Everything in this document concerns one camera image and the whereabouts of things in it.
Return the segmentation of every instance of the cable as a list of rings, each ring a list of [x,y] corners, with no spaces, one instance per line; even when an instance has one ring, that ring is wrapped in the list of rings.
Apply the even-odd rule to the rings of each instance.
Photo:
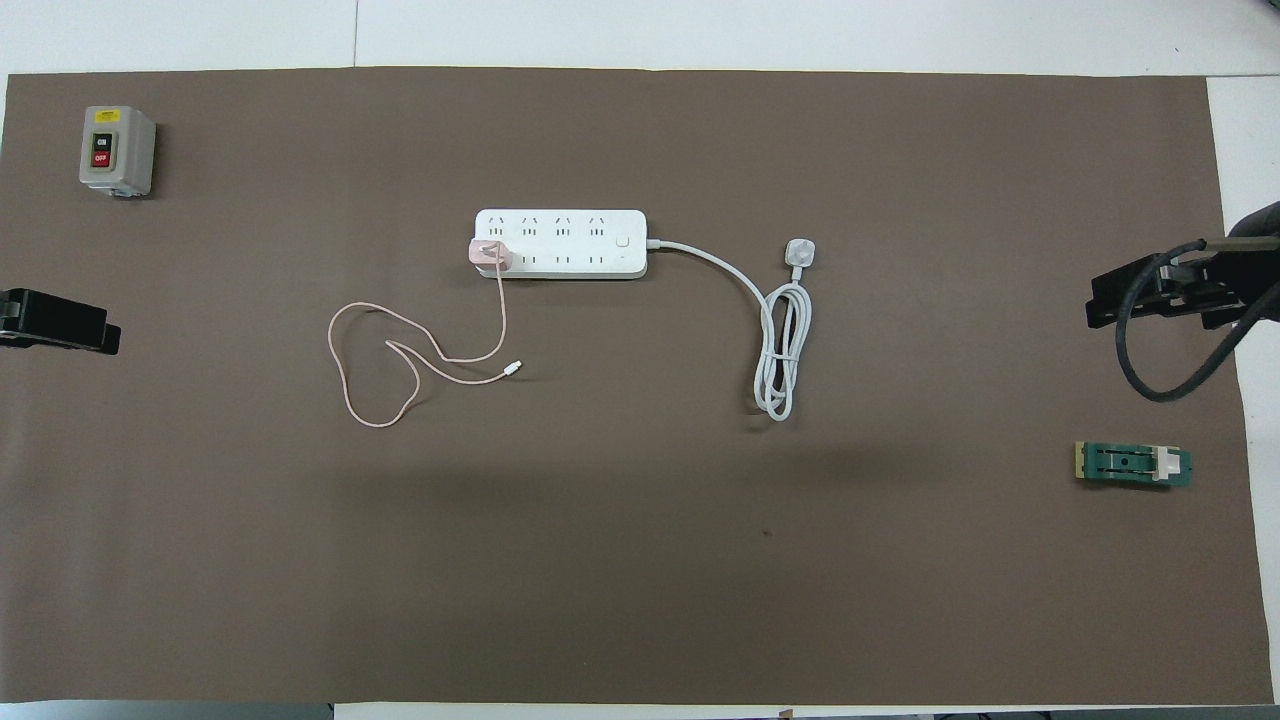
[[[777,421],[791,415],[795,402],[796,377],[800,370],[800,351],[809,337],[809,323],[813,319],[813,300],[800,284],[804,268],[813,264],[813,242],[792,240],[787,243],[786,260],[791,265],[791,282],[780,286],[769,295],[763,295],[741,270],[724,260],[682,242],[649,240],[649,250],[678,250],[708,263],[719,265],[739,279],[751,292],[760,305],[760,357],[755,364],[754,395],[755,405]],[[780,301],[786,301],[782,320],[782,333],[778,334],[773,310]]]
[[[387,313],[388,315],[396,318],[397,320],[401,320],[402,323],[404,323],[404,324],[407,324],[407,325],[410,325],[410,327],[420,331],[422,334],[426,336],[426,338],[429,341],[431,341],[431,347],[435,348],[435,354],[439,355],[440,360],[444,360],[445,363],[456,363],[456,364],[461,365],[461,364],[467,364],[467,363],[479,363],[481,360],[488,360],[488,359],[493,357],[494,354],[498,352],[498,350],[502,348],[502,343],[507,340],[507,296],[506,296],[506,293],[503,292],[503,288],[502,288],[502,266],[499,264],[494,264],[494,268],[497,269],[497,278],[498,278],[498,305],[502,309],[500,310],[502,311],[502,332],[498,334],[498,345],[493,346],[493,350],[490,350],[489,352],[486,352],[486,354],[484,354],[484,355],[481,355],[479,357],[449,357],[449,356],[447,356],[444,354],[444,350],[440,348],[440,343],[435,341],[435,336],[431,334],[431,331],[426,329],[425,327],[420,325],[419,323],[415,323],[413,320],[410,320],[408,318],[406,318],[404,315],[401,315],[399,313],[397,313],[394,310],[390,310],[388,307],[384,307],[384,306],[374,304],[374,302],[362,302],[362,301],[361,302],[348,302],[347,305],[343,305],[337,313],[333,314],[333,318],[329,319],[329,332],[328,332],[328,336],[326,336],[328,340],[329,340],[329,355],[333,356],[334,364],[338,365],[338,378],[342,380],[342,400],[343,400],[343,402],[347,404],[347,411],[351,413],[351,416],[355,418],[356,421],[358,421],[360,424],[362,424],[365,427],[369,427],[369,428],[389,428],[389,427],[394,425],[396,423],[398,423],[399,419],[404,416],[404,413],[408,410],[408,406],[413,404],[413,401],[417,398],[419,391],[422,389],[422,375],[419,374],[417,366],[413,365],[413,361],[408,359],[410,355],[412,355],[413,357],[417,357],[419,360],[421,360],[422,364],[426,365],[428,368],[430,368],[436,375],[440,375],[442,378],[444,378],[447,380],[451,380],[451,382],[454,382],[454,383],[458,383],[458,384],[463,384],[463,386],[483,386],[483,384],[489,384],[489,383],[500,380],[503,378],[511,377],[511,375],[513,375],[516,373],[516,370],[520,369],[521,363],[520,363],[520,360],[516,360],[515,363],[507,365],[503,369],[502,373],[499,373],[497,375],[493,375],[492,378],[484,378],[484,379],[480,379],[480,380],[465,380],[462,378],[456,378],[456,377],[445,373],[444,370],[440,370],[430,360],[428,360],[426,357],[422,357],[422,355],[419,351],[413,350],[412,347],[410,347],[410,346],[407,346],[407,345],[404,345],[402,342],[394,341],[394,340],[384,340],[383,345],[385,345],[387,347],[392,348],[392,351],[396,352],[396,355],[399,355],[401,360],[403,360],[404,364],[408,365],[408,369],[413,373],[413,392],[412,392],[412,395],[408,396],[408,398],[404,401],[404,404],[401,405],[401,409],[399,409],[398,413],[396,413],[394,418],[392,418],[390,420],[388,420],[385,423],[372,423],[370,420],[366,420],[366,419],[361,418],[360,414],[356,413],[356,409],[351,405],[351,391],[347,387],[347,370],[346,370],[346,368],[342,366],[342,360],[338,357],[338,351],[333,346],[333,327],[338,322],[338,318],[342,316],[343,313],[346,313],[347,310],[351,310],[353,307],[367,307],[370,310],[376,310],[379,313]]]
[[[1228,356],[1231,355],[1231,351],[1235,350],[1235,346],[1244,340],[1245,333],[1248,333],[1249,329],[1252,329],[1253,325],[1262,319],[1262,314],[1267,310],[1267,307],[1280,300],[1280,282],[1277,282],[1249,306],[1244,315],[1240,316],[1239,322],[1236,322],[1235,327],[1231,328],[1231,332],[1222,338],[1222,342],[1213,348],[1213,352],[1204,359],[1204,363],[1202,363],[1189,378],[1172,389],[1152,389],[1151,386],[1144,383],[1142,378],[1138,377],[1137,370],[1133,369],[1133,361],[1129,359],[1129,319],[1133,315],[1134,305],[1138,304],[1138,295],[1142,292],[1143,286],[1146,286],[1147,282],[1155,277],[1156,272],[1167,265],[1175,258],[1180,258],[1188,252],[1196,252],[1198,250],[1204,250],[1203,240],[1179,245],[1167,252],[1152,258],[1151,263],[1148,263],[1147,266],[1138,273],[1133,282],[1129,283],[1129,290],[1125,292],[1124,300],[1120,302],[1120,309],[1116,314],[1116,357],[1120,360],[1120,370],[1124,373],[1125,379],[1129,380],[1133,389],[1138,391],[1138,393],[1147,400],[1152,400],[1155,402],[1171,402],[1174,400],[1187,397],[1192,391],[1203,384],[1204,380],[1207,380],[1210,375],[1212,375],[1222,365],[1222,363],[1226,361]]]

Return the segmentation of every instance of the power strip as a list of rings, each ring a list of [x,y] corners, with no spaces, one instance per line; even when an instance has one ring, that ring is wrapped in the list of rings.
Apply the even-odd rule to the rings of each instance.
[[[648,223],[640,210],[520,210],[476,213],[475,240],[507,246],[507,279],[602,281],[644,277]],[[497,277],[493,265],[476,265]]]

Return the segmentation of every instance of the pink charger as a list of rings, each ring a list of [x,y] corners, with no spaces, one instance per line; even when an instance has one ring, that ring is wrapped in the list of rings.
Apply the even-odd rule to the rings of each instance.
[[[499,270],[511,269],[511,252],[507,246],[497,240],[472,240],[467,246],[467,260],[479,269],[489,269],[494,265]]]

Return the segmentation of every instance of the gray switch box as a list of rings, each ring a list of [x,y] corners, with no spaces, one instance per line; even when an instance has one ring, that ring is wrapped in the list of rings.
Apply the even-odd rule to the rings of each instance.
[[[93,105],[84,110],[81,182],[115,197],[147,195],[155,150],[156,124],[142,110]]]

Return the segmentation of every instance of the table surface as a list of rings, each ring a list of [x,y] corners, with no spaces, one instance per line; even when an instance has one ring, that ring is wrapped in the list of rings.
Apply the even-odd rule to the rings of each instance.
[[[602,10],[588,3],[241,0],[134,4],[102,14],[83,0],[28,0],[0,6],[0,72],[460,64],[1222,76],[1210,79],[1210,104],[1224,227],[1274,201],[1280,78],[1249,76],[1280,74],[1280,14],[1251,0],[1117,5],[780,9],[756,1],[655,12],[639,1]],[[189,22],[192,13],[201,23]],[[294,32],[298,22],[307,32]],[[1272,529],[1280,491],[1271,484],[1280,477],[1280,388],[1268,382],[1280,370],[1277,350],[1280,332],[1268,324],[1236,352],[1271,628],[1280,605],[1280,532]],[[1275,673],[1277,643],[1271,646]],[[671,711],[646,716],[719,712]]]

